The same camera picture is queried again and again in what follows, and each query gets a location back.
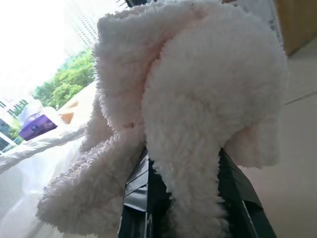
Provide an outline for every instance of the tile floor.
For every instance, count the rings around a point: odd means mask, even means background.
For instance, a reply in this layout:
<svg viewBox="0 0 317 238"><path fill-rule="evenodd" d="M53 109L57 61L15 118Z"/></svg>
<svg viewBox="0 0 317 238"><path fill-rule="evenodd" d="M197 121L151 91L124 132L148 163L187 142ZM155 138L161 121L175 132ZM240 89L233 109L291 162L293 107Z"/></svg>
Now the tile floor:
<svg viewBox="0 0 317 238"><path fill-rule="evenodd" d="M243 169L278 238L317 237L317 39L289 59L280 164Z"/></svg>

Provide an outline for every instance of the sherpa fleece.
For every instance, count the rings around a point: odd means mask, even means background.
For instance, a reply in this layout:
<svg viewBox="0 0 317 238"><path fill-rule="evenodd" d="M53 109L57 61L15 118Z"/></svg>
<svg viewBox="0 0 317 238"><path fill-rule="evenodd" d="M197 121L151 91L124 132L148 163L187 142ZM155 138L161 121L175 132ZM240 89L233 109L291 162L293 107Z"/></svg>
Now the sherpa fleece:
<svg viewBox="0 0 317 238"><path fill-rule="evenodd" d="M269 26L210 0L161 1L106 15L97 95L77 161L45 188L38 217L114 238L125 182L145 144L171 192L178 238L223 238L218 152L278 161L286 56Z"/></svg>

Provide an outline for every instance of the tree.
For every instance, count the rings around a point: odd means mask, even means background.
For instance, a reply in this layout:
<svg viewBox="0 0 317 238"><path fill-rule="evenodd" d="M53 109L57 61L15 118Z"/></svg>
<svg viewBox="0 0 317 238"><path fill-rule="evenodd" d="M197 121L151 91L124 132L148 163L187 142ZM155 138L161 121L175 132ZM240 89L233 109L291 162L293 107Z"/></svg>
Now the tree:
<svg viewBox="0 0 317 238"><path fill-rule="evenodd" d="M33 97L43 106L59 109L95 79L95 60L90 49L71 56L60 67L53 79L35 89Z"/></svg>

